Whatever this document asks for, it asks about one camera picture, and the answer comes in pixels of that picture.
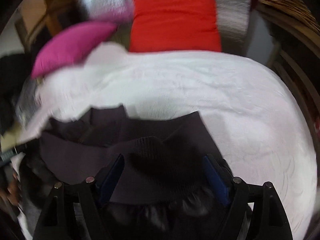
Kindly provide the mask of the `black quilted jacket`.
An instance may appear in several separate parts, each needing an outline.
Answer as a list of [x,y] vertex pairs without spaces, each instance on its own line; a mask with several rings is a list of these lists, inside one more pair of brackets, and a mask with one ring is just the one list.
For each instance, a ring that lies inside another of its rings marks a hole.
[[57,182],[76,185],[119,154],[123,173],[104,211],[103,239],[194,239],[223,227],[225,208],[208,183],[202,159],[223,159],[199,113],[171,120],[127,116],[124,107],[90,109],[79,120],[50,119],[27,145],[19,167],[22,210],[34,236]]

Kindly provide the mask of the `grey garment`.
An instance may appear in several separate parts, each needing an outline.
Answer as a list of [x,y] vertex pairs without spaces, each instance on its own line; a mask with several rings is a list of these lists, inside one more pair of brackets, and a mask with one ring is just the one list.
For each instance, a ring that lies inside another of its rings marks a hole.
[[23,84],[15,107],[17,120],[22,126],[27,126],[39,108],[39,103],[36,100],[38,86],[39,81],[30,78]]

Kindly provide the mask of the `black puffer coat pile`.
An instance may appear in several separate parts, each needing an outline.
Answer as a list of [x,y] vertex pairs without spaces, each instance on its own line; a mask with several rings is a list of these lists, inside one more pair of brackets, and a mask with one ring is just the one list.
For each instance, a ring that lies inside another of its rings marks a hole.
[[29,53],[5,55],[1,57],[1,135],[9,130],[15,121],[13,99],[20,95],[25,80],[33,67]]

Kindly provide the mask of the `white pink bed blanket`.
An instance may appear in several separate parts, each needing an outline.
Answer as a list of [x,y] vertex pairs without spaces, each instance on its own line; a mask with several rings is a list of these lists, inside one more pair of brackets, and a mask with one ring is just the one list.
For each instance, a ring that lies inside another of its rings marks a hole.
[[167,120],[198,111],[236,176],[271,181],[294,239],[303,239],[316,200],[312,137],[295,98],[272,70],[211,51],[129,53],[106,42],[76,66],[46,76],[20,140],[38,137],[49,117],[75,120],[91,107],[124,105],[130,117]]

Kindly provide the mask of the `magenta pillow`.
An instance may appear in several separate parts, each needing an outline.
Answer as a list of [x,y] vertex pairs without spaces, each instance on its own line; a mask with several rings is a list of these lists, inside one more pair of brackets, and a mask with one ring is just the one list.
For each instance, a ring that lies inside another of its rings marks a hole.
[[109,39],[116,29],[114,23],[86,21],[63,30],[39,51],[31,77],[35,79],[81,62],[96,46]]

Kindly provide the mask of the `silver foil insulation mat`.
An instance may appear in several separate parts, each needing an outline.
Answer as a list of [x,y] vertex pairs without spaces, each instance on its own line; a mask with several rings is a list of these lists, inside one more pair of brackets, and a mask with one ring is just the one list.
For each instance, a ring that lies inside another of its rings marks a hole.
[[251,0],[78,0],[90,20],[130,23],[133,52],[242,54]]

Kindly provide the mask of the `red pillow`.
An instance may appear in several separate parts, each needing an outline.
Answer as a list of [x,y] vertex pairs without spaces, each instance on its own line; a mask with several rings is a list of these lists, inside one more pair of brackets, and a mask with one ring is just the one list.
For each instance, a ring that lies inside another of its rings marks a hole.
[[221,52],[215,0],[133,0],[129,51]]

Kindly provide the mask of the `wicker basket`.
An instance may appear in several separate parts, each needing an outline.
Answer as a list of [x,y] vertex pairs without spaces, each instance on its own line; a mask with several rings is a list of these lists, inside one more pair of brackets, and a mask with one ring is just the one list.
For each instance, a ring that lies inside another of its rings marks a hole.
[[319,23],[302,0],[257,0],[258,2],[274,7],[304,23],[307,27],[319,34]]

